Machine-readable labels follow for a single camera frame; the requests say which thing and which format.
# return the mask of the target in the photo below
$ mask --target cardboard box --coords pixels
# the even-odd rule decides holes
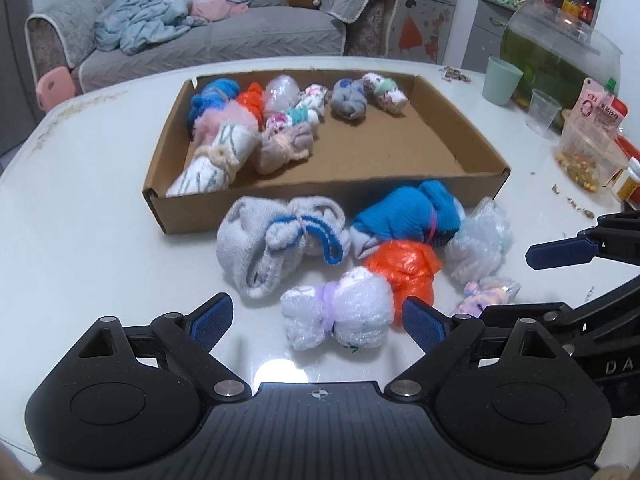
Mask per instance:
[[[186,124],[193,95],[219,77],[233,78],[245,89],[253,81],[265,87],[282,73],[291,75],[300,88],[320,83],[332,89],[338,79],[360,78],[364,71],[271,70],[203,76],[196,88],[186,81],[160,134],[143,189],[165,233],[215,229],[235,200],[245,195],[285,200],[323,195],[351,217],[396,187],[417,186],[427,178],[441,180],[463,205],[475,206],[485,196],[494,197],[510,174],[507,163],[481,133],[425,79],[383,73],[410,99],[404,117],[369,106],[366,119],[352,124],[334,118],[327,106],[308,161],[289,164],[269,176],[260,176],[248,164],[228,190],[166,198],[166,190],[188,166],[194,150]]]

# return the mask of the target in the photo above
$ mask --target table surface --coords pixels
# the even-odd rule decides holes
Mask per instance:
[[[255,59],[179,70],[80,96],[49,113],[0,177],[0,438],[37,465],[24,427],[24,407],[47,373],[97,317],[148,324],[164,312],[190,312],[219,291],[231,294],[234,323],[213,355],[251,383],[377,380],[384,387],[422,356],[404,332],[378,349],[351,353],[334,341],[307,352],[287,348],[280,292],[318,284],[344,271],[307,261],[262,301],[239,297],[215,257],[215,234],[166,236],[142,198],[158,135],[182,83],[198,75],[273,68],[389,70],[434,84],[483,133],[512,168],[497,203],[511,218],[516,242],[498,274],[522,284],[517,301],[565,301],[576,307],[638,274],[617,262],[534,271],[524,254],[534,243],[571,237],[593,224],[567,202],[596,216],[619,205],[578,189],[552,156],[557,139],[527,128],[514,105],[481,97],[484,76],[471,83],[442,79],[440,67],[384,59],[305,57]],[[557,184],[559,194],[552,191]],[[435,306],[450,314],[460,290],[441,272]],[[640,456],[640,418],[616,420],[600,456],[603,465],[632,465]]]

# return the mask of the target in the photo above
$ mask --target pink stool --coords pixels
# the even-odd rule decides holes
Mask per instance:
[[[76,95],[76,86],[66,66],[59,66],[47,72],[36,86],[38,106],[47,114],[49,111]]]

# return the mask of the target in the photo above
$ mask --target gray sofa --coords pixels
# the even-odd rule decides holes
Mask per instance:
[[[133,56],[95,49],[94,22],[115,0],[66,0],[28,17],[34,81],[58,66],[79,92],[200,64],[274,56],[386,56],[398,0],[321,0],[320,10],[252,0],[249,11],[195,27]]]

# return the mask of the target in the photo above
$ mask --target blue gripper pad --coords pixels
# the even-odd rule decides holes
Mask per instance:
[[[191,339],[207,352],[211,352],[231,327],[233,320],[234,305],[227,294],[222,294],[211,298],[195,312],[186,316],[185,330]]]
[[[439,313],[426,303],[422,306],[416,302],[417,298],[407,298],[402,304],[402,322],[404,329],[422,349],[428,354],[438,343],[444,341],[448,330],[444,325],[446,316]]]
[[[552,269],[588,264],[599,252],[600,246],[588,238],[568,238],[532,245],[525,258],[532,269]]]

